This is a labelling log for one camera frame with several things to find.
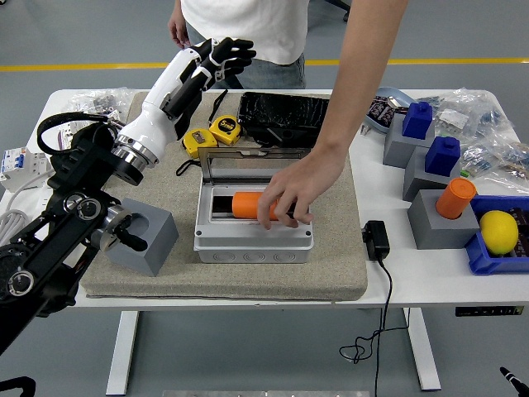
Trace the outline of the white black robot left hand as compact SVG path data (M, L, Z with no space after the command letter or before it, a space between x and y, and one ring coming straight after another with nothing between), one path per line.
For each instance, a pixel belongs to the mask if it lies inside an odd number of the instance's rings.
M140 115L119 132L112 153L138 160L142 167L162 160L166 146L187 131L202 93L250 65L253 46L253 41L226 37L179 51L145 97Z

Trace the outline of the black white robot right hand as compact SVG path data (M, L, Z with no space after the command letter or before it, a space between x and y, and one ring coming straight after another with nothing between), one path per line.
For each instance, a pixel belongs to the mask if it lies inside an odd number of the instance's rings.
M521 382L510 370L501 366L499 368L501 374L505 379L512 385L519 396L528 396L529 388L528 385Z

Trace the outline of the person's right hand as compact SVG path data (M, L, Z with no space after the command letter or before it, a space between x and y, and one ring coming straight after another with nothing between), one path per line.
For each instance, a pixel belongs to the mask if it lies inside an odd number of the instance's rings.
M190 46L187 24L183 13L174 9L168 21L169 34L174 44L181 50Z

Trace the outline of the person's left hand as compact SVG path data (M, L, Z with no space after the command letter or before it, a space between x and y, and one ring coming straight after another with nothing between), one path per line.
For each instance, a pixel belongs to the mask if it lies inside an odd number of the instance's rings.
M313 220L310 205L339 178L347 153L347 149L315 146L301 160L276 173L258 200L259 224L269 230L271 215L286 227L309 224Z

